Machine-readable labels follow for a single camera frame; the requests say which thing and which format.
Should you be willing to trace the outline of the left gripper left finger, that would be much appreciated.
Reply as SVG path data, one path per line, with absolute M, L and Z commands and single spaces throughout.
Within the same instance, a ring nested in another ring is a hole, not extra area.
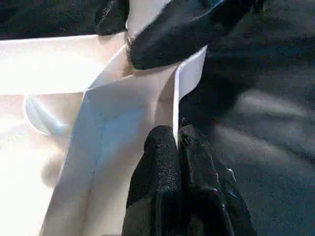
M 182 184 L 172 128 L 153 128 L 130 180 L 124 236 L 177 236 L 182 217 Z

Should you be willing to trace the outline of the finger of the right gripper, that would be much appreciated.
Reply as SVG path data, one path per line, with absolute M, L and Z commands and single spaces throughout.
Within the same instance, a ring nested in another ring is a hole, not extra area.
M 117 34 L 126 29 L 129 0 L 102 0 L 95 13 L 96 34 Z
M 139 70 L 182 61 L 228 35 L 245 13 L 244 0 L 172 0 L 132 41 L 129 61 Z

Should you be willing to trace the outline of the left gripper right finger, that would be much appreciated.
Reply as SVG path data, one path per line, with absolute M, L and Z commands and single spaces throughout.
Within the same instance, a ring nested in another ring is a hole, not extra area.
M 249 208 L 231 169 L 186 120 L 179 131 L 183 215 L 187 236 L 254 236 Z

